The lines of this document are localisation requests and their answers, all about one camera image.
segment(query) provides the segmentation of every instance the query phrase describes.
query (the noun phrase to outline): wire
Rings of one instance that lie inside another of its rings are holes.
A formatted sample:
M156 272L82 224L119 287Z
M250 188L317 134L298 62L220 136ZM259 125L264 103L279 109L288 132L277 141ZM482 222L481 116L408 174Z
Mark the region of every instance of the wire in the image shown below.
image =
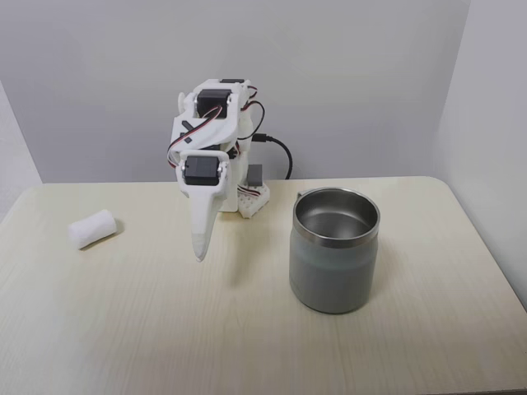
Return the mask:
M210 118L208 118L206 121L203 121L201 122L198 126L196 126L195 128L193 129L190 129L187 133L179 136L178 138L176 138L169 146L168 146L168 150L166 151L166 159L168 160L168 163L170 166L172 166L173 168L175 168L178 164L175 163L174 161L172 161L172 158L170 157L170 149L176 145L178 142L180 142L181 140L184 140L185 138L187 138L188 136L190 136L191 134L194 134L196 133L199 129L203 128L204 126L206 126L207 124L209 124L211 121L213 121L214 119L216 119L220 113L222 112L222 107L220 105L210 109L207 113L205 113L204 116L202 116L202 118L206 117L207 115L209 115L212 111L216 110L216 113L214 113L214 115Z
M252 138L252 136L254 136L254 134L258 131L258 129L260 129L260 126L262 126L262 122L264 121L264 118L265 118L265 108L264 108L264 105L262 105L259 101L257 100L253 100L253 101L250 101L249 103L247 103L246 105L244 105L241 109L241 111L246 111L251 105L259 105L261 108L262 108L262 118L260 119L260 122L258 123L258 126L256 127L256 129L254 130L254 132L252 132L249 136L247 137L241 137L239 138L238 140L247 140L248 138Z
M256 193L258 196L260 196L260 192L257 191L256 189L249 189L246 187L242 187L241 185L238 185L238 189L241 189L243 191L250 192L250 193Z
M256 96L256 94L258 93L258 88L256 86L252 86L252 85L249 85L247 87L249 89L254 89L254 93L251 96L249 96L249 99L253 99Z
M277 138L274 138L274 137L271 137L271 136L267 136L267 141L268 142L276 142L286 152L287 159L289 160L289 169L287 170L286 179L289 179L291 177L291 172L293 171L293 157L291 155L291 151L289 151L289 148L287 148L287 146L283 142L278 140Z
M268 136L265 133L255 134L253 136L253 142L276 142L280 147L282 147L287 154L287 159L289 160L289 169L287 170L286 179L289 179L291 177L291 172L293 171L293 157L291 156L291 151L289 151L289 148L287 148L287 146L283 142L281 142L277 138Z
M258 196L260 196L260 192L258 191L254 191L254 190L248 190L248 189L245 189L245 188L242 188L240 187L240 185L238 185L238 192L240 193L243 193L245 195L249 195L249 196L254 196L255 198L257 198Z

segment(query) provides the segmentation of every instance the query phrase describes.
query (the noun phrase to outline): small gray box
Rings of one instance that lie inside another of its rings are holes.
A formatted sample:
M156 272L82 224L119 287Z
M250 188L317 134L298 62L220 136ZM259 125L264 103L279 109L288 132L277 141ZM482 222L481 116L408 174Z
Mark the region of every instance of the small gray box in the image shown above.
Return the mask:
M247 186L261 187L264 185L262 177L262 165L249 165L247 169Z

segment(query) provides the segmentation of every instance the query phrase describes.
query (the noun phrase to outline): red wire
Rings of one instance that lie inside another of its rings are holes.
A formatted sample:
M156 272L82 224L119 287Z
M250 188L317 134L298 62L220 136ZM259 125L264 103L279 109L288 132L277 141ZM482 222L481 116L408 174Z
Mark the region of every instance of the red wire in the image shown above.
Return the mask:
M238 191L240 191L240 192L242 192L242 193L244 193L244 194L246 194L246 195L254 196L255 198L257 198L258 196L260 196L260 195L257 195L256 193L247 192L247 191L245 191L245 190L243 190L243 189L240 189L240 188L238 188Z
M241 111L246 111L251 105L261 105L259 101L253 100L249 103L245 103L245 105L241 108Z
M258 192L255 189L249 189L249 188L246 188L246 187L242 187L241 185L238 185L238 188L243 189L244 191L246 191L248 193L256 193L257 196L260 196L260 192Z
M213 121L214 119L216 119L216 118L220 115L220 113L222 112L222 109L223 109L223 108L222 108L220 105L218 105L218 106L215 107L214 109L217 109L217 112L216 112L211 118L207 119L205 122L200 123L196 128L194 128L194 129L188 131L188 132L185 133L183 136L180 136L180 137L176 138L176 139L175 139L175 140L174 140L174 141L168 146L168 151L170 151L170 149L171 149L175 144L177 144L177 143L180 142L181 140L187 138L187 137L190 136L191 134L196 133L199 129L201 129L202 127L206 126L207 124L209 124L209 123L210 123L211 121ZM210 114L210 112L213 111L214 109L211 109L211 110L208 111L205 115ZM172 165L172 164L170 163L170 161L168 161L168 163L169 163L169 165L170 165L173 169L175 169L175 166Z

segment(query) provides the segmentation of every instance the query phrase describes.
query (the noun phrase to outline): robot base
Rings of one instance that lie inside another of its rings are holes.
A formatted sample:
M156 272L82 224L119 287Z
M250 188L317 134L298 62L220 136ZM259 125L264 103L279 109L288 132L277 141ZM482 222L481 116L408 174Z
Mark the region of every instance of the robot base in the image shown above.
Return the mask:
M250 196L238 192L238 211L244 218L251 218L260 208L265 206L265 203L267 203L271 197L269 188L265 184L261 187L250 188L260 192L260 196Z

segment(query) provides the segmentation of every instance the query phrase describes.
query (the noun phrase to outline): black cable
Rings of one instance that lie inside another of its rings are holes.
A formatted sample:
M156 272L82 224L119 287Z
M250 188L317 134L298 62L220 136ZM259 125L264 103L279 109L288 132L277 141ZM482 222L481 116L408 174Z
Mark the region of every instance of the black cable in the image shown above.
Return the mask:
M282 147L287 154L287 159L289 160L289 169L287 170L286 179L291 177L291 172L293 171L293 157L291 155L291 151L289 151L289 148L287 148L283 142L264 133L255 134L253 136L253 142L276 142L280 147Z
M260 129L260 126L262 126L262 122L264 121L264 117L265 117L265 108L264 108L264 105L262 105L259 101L257 100L253 100L253 101L250 101L249 103L247 103L241 110L242 111L246 111L251 105L259 105L261 108L262 108L262 118L260 119L260 122L258 123L258 126L256 127L256 129L254 130L254 132L252 132L249 136L247 137L241 137L239 138L238 140L247 140L248 138L251 138L252 136L254 136L254 134L258 131L258 129Z

